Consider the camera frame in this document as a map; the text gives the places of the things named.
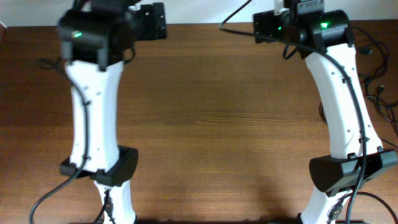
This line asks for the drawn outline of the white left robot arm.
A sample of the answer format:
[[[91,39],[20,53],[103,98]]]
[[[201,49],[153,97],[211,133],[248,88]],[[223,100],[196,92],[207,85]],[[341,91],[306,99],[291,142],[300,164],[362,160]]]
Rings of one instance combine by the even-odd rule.
[[[120,146],[116,137],[118,87],[134,43],[167,37],[161,2],[92,1],[75,6],[58,24],[65,73],[72,83],[74,140],[60,173],[89,177],[101,196],[105,223],[135,223],[130,183],[137,149]]]

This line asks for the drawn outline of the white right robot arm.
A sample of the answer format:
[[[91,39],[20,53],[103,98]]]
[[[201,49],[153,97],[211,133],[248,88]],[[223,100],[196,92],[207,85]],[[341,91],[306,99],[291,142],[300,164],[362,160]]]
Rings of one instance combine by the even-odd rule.
[[[397,164],[369,118],[356,69],[354,34],[342,10],[323,1],[278,1],[253,16],[256,42],[296,45],[317,85],[330,135],[330,153],[309,163],[314,190],[297,223],[334,223],[349,213],[363,185]]]

